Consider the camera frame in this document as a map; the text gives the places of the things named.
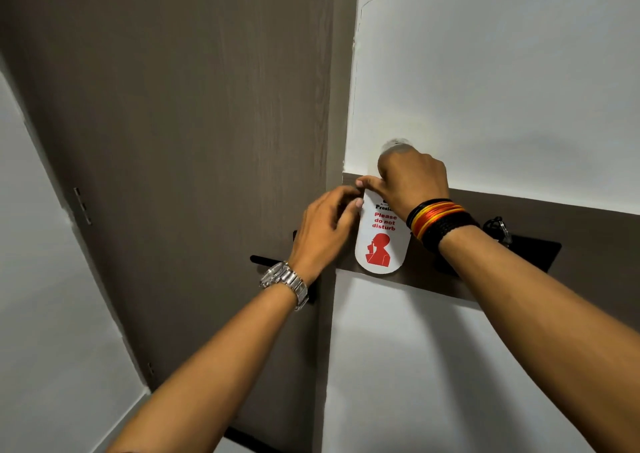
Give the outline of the brown wall panel strip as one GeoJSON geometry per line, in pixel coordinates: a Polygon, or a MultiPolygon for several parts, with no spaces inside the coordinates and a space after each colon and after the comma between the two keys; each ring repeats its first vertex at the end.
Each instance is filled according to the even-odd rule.
{"type": "MultiPolygon", "coordinates": [[[[517,236],[558,242],[548,274],[580,297],[640,333],[640,215],[507,197],[478,191],[451,191],[480,224],[502,217],[517,236]]],[[[435,265],[436,258],[412,238],[404,264],[387,275],[365,271],[356,262],[355,234],[337,260],[337,268],[363,274],[406,295],[413,312],[434,328],[473,335],[468,316],[484,315],[468,287],[435,265]]]]}

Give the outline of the person's left forearm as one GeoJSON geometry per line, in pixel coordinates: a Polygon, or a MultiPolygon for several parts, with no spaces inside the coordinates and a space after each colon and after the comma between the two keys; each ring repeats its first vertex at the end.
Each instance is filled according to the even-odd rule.
{"type": "Polygon", "coordinates": [[[296,304],[284,284],[261,291],[150,396],[107,453],[212,453],[296,304]]]}

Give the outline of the white red door hanger sign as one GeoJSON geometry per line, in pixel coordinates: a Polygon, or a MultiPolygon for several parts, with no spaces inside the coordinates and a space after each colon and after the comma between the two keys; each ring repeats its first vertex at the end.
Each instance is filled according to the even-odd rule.
{"type": "Polygon", "coordinates": [[[374,274],[390,274],[404,263],[412,235],[377,193],[365,190],[355,244],[357,263],[374,274]]]}

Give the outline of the person's left hand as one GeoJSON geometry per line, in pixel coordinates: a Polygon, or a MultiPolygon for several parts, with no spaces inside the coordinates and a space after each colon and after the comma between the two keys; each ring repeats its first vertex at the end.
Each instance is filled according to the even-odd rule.
{"type": "Polygon", "coordinates": [[[340,239],[340,215],[356,198],[362,198],[361,190],[339,186],[321,195],[303,213],[288,264],[308,287],[333,262],[348,240],[340,239]]]}

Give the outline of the person's right forearm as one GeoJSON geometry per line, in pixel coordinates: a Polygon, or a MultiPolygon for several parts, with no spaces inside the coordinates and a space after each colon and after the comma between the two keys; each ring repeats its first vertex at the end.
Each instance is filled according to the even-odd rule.
{"type": "Polygon", "coordinates": [[[439,251],[508,350],[598,453],[640,453],[640,334],[482,230],[439,251]]]}

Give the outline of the round white wall knob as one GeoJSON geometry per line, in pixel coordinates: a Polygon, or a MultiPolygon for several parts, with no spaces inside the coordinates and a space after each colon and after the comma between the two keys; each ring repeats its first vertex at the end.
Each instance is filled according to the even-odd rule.
{"type": "Polygon", "coordinates": [[[381,147],[380,157],[391,153],[407,152],[415,149],[411,142],[404,138],[397,138],[385,142],[381,147]]]}

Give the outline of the silver metal wristwatch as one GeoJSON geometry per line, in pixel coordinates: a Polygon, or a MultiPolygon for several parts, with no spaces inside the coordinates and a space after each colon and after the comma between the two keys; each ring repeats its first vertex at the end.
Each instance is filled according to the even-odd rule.
{"type": "Polygon", "coordinates": [[[260,279],[260,288],[284,284],[296,296],[295,311],[299,311],[308,302],[308,287],[300,276],[290,267],[288,262],[277,262],[271,266],[260,279]]]}

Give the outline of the red orange thread wristband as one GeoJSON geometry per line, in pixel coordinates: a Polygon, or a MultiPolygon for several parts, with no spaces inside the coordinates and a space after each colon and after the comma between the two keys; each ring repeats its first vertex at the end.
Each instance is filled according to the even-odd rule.
{"type": "Polygon", "coordinates": [[[426,231],[438,220],[466,212],[466,209],[451,199],[426,200],[410,211],[406,218],[406,225],[416,239],[422,240],[426,231]]]}

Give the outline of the brown door frame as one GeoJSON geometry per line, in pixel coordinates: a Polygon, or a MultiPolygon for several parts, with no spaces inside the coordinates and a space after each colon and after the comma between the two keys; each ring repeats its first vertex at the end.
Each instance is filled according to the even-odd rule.
{"type": "MultiPolygon", "coordinates": [[[[348,130],[349,91],[353,40],[358,0],[333,0],[330,98],[327,120],[325,158],[326,189],[342,184],[348,130]]],[[[335,264],[332,262],[319,277],[317,286],[316,394],[312,453],[321,453],[324,407],[327,399],[328,367],[335,294],[335,264]]]]}

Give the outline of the black wall plate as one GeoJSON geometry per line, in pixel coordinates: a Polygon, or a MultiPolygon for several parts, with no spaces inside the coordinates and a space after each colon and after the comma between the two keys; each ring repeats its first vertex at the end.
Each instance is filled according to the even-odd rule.
{"type": "Polygon", "coordinates": [[[504,234],[498,232],[497,229],[485,230],[484,232],[500,244],[508,244],[507,248],[514,254],[520,256],[543,272],[550,270],[562,249],[560,242],[551,240],[511,234],[511,241],[508,242],[509,239],[505,239],[504,234]]]}

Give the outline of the brown wooden door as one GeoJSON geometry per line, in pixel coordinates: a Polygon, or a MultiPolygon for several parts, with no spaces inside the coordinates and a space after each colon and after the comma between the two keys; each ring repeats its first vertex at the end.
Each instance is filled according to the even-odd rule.
{"type": "Polygon", "coordinates": [[[332,11],[0,0],[0,51],[152,390],[256,295],[250,255],[287,258],[325,190],[332,11]]]}

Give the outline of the person's right hand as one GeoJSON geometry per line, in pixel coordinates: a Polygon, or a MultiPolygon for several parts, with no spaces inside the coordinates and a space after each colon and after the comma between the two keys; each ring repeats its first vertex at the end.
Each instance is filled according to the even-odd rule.
{"type": "Polygon", "coordinates": [[[444,163],[416,149],[379,157],[378,173],[387,183],[385,201],[404,222],[422,202],[449,198],[444,163]]]}

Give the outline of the black braided wristband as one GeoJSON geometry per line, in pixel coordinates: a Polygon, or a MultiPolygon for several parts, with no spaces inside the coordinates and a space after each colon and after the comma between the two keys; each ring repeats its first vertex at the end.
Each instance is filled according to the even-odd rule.
{"type": "Polygon", "coordinates": [[[465,210],[442,213],[426,224],[417,239],[428,251],[438,255],[440,243],[447,234],[458,228],[469,226],[481,228],[480,224],[465,210]]]}

